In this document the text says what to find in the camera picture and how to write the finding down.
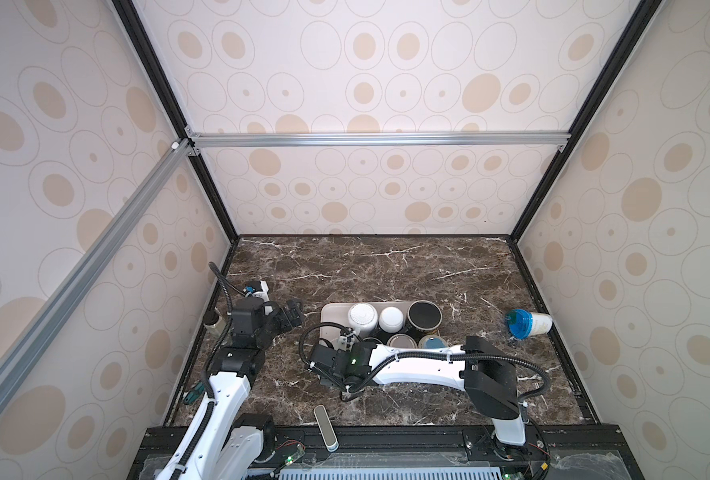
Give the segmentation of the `white ribbed mug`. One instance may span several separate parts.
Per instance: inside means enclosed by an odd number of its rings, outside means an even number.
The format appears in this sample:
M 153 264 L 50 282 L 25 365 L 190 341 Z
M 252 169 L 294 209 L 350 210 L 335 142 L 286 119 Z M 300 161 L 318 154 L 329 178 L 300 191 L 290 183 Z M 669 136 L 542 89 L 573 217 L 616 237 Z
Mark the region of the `white ribbed mug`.
M 379 313 L 370 303 L 357 303 L 349 308 L 347 319 L 349 327 L 357 335 L 368 337 L 378 326 Z

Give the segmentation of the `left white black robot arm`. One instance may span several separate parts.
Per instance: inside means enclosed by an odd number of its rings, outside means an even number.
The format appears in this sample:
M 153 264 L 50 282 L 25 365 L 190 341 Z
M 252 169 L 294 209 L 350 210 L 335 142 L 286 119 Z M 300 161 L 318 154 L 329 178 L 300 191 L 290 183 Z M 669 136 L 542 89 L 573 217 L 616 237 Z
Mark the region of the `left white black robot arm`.
M 214 263 L 209 267 L 226 297 L 225 326 L 201 372 L 204 398 L 159 479 L 243 479 L 275 452 L 273 420 L 238 413 L 275 338 L 303 324 L 303 303 L 272 301 L 264 281 L 239 290 Z

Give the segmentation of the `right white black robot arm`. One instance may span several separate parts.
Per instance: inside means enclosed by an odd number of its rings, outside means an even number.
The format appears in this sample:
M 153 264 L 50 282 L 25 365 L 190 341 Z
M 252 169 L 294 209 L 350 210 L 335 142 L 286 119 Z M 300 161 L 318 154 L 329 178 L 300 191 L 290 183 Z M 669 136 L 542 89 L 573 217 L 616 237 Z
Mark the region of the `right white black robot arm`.
M 492 420 L 494 436 L 502 445 L 528 443 L 525 403 L 551 388 L 545 369 L 522 358 L 504 354 L 487 340 L 469 336 L 462 345 L 442 349 L 403 349 L 359 337 L 347 350 L 329 341 L 307 350 L 316 330 L 336 328 L 352 336 L 350 327 L 321 322 L 305 329 L 298 342 L 299 355 L 321 382 L 342 394 L 356 396 L 376 385 L 416 383 L 466 392 L 474 407 Z

